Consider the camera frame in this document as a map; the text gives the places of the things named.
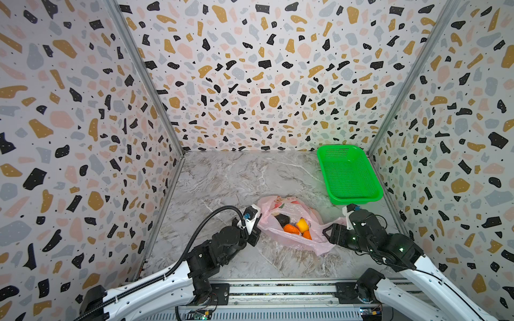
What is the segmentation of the pink plastic bag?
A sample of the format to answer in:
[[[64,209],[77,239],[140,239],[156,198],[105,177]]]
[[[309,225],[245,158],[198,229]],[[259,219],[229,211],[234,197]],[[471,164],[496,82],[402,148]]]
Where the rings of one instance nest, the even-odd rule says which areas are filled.
[[[272,195],[258,200],[257,206],[262,213],[259,229],[282,246],[318,256],[334,248],[323,235],[332,223],[324,224],[319,212],[300,199]]]

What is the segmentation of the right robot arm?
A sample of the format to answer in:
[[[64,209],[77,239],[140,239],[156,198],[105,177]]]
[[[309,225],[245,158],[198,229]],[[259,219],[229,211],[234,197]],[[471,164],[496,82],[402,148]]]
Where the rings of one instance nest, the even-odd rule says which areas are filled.
[[[388,233],[378,215],[355,204],[348,205],[343,213],[345,225],[333,223],[323,229],[329,243],[368,255],[378,265],[392,268],[412,282],[431,303],[399,288],[373,268],[367,269],[352,289],[343,290],[340,300],[389,306],[411,320],[495,319],[458,289],[408,236]]]

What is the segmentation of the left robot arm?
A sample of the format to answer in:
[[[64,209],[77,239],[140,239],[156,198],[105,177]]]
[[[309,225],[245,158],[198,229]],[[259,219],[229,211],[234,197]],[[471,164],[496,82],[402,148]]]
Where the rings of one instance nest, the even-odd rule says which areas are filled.
[[[210,278],[258,242],[259,220],[247,220],[246,227],[234,220],[182,261],[146,278],[110,290],[95,286],[86,293],[77,319],[142,320],[168,308],[205,302],[213,292]]]

